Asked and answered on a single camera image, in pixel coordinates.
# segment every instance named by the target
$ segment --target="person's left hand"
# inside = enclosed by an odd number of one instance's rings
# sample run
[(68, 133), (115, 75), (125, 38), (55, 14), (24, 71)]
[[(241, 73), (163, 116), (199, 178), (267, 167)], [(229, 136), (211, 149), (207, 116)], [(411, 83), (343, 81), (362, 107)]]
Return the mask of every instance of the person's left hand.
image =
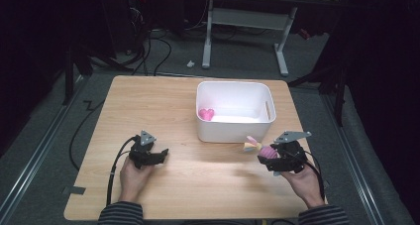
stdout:
[(138, 202), (140, 191), (146, 185), (155, 166), (142, 166), (137, 169), (134, 162), (126, 157), (120, 172), (121, 195), (118, 201)]

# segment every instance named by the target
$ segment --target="pink object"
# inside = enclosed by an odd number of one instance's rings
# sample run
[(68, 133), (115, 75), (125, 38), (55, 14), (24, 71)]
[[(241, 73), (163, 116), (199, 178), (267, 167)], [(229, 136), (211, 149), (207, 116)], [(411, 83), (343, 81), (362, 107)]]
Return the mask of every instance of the pink object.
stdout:
[(214, 110), (213, 109), (200, 109), (198, 111), (198, 116), (200, 116), (202, 120), (211, 121), (211, 119), (214, 116)]
[(264, 146), (260, 150), (259, 156), (265, 157), (267, 159), (276, 159), (277, 158), (277, 151), (270, 147)]
[(248, 139), (248, 141), (252, 144), (252, 145), (254, 145), (254, 146), (256, 146), (256, 145), (258, 145), (259, 143), (257, 142), (257, 140), (255, 140), (253, 137), (251, 137), (251, 136), (247, 136), (247, 139)]

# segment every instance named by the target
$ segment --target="table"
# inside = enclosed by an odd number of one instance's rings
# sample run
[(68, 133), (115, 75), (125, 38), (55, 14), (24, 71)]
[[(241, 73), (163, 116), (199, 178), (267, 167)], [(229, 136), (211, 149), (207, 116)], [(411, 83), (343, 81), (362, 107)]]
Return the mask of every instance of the table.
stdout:
[[(139, 202), (145, 219), (246, 219), (296, 217), (306, 209), (289, 183), (275, 177), (243, 144), (203, 143), (197, 137), (195, 96), (198, 84), (217, 78), (117, 76), (114, 78), (65, 207), (68, 220), (96, 220), (105, 207), (109, 171), (121, 146), (145, 130), (157, 138), (153, 152), (169, 149)], [(287, 84), (260, 82), (271, 91), (277, 118), (262, 143), (286, 130), (302, 131)], [(299, 140), (305, 151), (305, 139)], [(120, 193), (119, 160), (112, 202)]]
[(203, 51), (203, 68), (210, 67), (211, 59), (211, 31), (213, 24), (233, 25), (270, 30), (281, 30), (282, 34), (278, 44), (274, 44), (278, 67), (282, 76), (288, 76), (288, 69), (284, 60), (283, 48), (290, 32), (297, 12), (297, 7), (292, 7), (288, 15), (269, 14), (254, 11), (233, 10), (226, 8), (213, 8), (213, 1), (209, 1), (207, 14), (207, 33)]

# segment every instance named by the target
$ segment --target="black tape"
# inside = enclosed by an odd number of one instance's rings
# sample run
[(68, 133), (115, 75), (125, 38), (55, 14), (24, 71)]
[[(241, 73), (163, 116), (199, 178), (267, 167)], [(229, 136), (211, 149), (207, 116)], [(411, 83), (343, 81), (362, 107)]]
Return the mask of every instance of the black tape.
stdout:
[(77, 186), (66, 186), (63, 190), (62, 190), (62, 194), (83, 194), (84, 191), (86, 190), (85, 187), (77, 187)]

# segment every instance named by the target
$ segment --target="wooden table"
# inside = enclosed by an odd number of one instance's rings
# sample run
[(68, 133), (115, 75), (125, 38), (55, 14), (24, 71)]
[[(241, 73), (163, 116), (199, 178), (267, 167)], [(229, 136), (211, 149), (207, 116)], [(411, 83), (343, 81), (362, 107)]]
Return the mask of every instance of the wooden table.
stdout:
[[(139, 202), (145, 219), (247, 219), (296, 217), (306, 209), (289, 183), (274, 177), (243, 144), (203, 143), (197, 137), (197, 85), (215, 78), (117, 76), (114, 78), (64, 216), (96, 220), (105, 207), (109, 171), (121, 146), (145, 130), (157, 141), (153, 152), (169, 149)], [(247, 80), (267, 85), (277, 118), (263, 139), (269, 145), (284, 131), (302, 131), (289, 89), (280, 80)], [(299, 140), (309, 152), (306, 140)], [(112, 202), (120, 193), (117, 166)]]

